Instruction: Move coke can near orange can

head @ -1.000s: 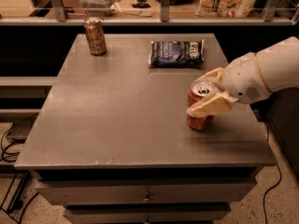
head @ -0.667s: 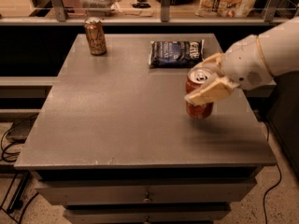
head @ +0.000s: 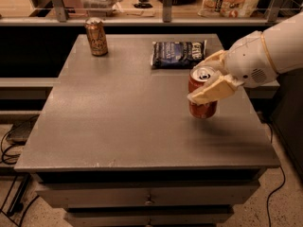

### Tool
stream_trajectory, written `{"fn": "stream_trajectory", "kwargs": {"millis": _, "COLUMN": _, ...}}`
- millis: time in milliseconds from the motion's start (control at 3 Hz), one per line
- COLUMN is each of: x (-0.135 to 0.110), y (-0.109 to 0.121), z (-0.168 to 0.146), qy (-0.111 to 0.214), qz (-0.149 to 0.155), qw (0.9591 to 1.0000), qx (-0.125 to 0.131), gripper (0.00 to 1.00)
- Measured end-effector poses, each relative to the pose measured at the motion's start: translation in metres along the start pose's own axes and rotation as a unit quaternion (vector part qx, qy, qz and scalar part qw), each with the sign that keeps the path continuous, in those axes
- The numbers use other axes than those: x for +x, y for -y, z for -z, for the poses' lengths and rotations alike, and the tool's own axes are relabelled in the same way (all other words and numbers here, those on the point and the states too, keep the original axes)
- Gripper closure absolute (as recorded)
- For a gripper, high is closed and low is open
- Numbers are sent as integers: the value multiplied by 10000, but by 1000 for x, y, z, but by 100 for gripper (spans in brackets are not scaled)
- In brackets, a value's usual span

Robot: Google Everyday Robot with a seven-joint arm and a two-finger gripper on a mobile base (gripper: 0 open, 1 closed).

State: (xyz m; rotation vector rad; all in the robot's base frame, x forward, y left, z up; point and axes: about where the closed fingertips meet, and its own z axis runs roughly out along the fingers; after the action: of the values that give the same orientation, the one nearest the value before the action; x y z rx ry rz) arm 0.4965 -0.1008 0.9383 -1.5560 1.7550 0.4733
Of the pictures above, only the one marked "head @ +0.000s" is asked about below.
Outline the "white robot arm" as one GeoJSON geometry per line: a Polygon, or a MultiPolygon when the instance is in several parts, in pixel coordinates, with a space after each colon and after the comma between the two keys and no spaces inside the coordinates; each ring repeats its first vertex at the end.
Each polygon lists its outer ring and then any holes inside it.
{"type": "Polygon", "coordinates": [[[187,95],[201,105],[232,96],[239,87],[256,88],[303,67],[303,13],[262,32],[254,31],[199,63],[215,70],[203,86],[187,95]]]}

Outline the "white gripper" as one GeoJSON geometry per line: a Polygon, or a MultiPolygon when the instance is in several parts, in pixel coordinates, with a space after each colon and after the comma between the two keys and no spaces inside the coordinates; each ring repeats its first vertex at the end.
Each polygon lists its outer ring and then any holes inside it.
{"type": "Polygon", "coordinates": [[[232,96],[242,85],[247,88],[259,87],[278,76],[260,31],[237,40],[227,53],[219,50],[211,54],[199,62],[193,71],[195,75],[213,75],[217,71],[225,75],[215,77],[187,95],[187,99],[197,105],[232,96]]]}

